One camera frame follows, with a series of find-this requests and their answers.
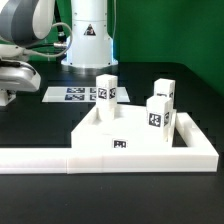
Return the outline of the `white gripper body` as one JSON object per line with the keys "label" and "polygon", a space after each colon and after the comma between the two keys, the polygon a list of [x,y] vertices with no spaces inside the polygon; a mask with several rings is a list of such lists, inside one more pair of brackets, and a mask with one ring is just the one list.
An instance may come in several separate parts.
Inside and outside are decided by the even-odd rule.
{"label": "white gripper body", "polygon": [[22,47],[0,44],[0,89],[35,92],[40,83],[41,77],[27,63]]}

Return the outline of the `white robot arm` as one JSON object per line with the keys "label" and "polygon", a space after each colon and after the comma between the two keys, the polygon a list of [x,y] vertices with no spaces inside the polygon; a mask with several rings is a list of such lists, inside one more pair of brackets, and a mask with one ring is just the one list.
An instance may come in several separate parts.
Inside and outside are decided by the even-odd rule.
{"label": "white robot arm", "polygon": [[[107,31],[108,0],[71,0],[72,22],[62,54],[63,64],[81,73],[115,70],[113,39]],[[51,29],[64,26],[54,17],[56,0],[0,0],[0,90],[35,92],[41,77],[22,55]]]}

